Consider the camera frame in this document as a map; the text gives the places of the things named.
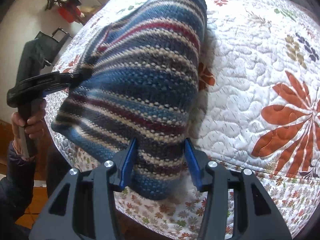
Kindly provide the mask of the dark blue sleeve forearm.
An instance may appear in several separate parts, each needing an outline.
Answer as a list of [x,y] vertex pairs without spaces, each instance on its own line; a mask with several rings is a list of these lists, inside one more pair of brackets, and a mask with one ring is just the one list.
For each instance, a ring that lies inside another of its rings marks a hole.
[[15,228],[33,198],[34,160],[23,160],[12,144],[7,155],[7,175],[1,179],[1,229]]

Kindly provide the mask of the person's left hand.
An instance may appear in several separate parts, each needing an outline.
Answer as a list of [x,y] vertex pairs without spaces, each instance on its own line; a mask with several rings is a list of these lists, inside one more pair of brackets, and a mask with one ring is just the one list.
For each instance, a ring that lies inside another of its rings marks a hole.
[[23,155],[23,150],[21,146],[21,138],[19,128],[24,128],[24,133],[31,139],[39,139],[44,133],[44,123],[43,118],[46,114],[46,100],[41,99],[38,103],[37,112],[31,116],[27,122],[23,120],[18,112],[11,115],[12,132],[14,135],[13,147],[18,155]]

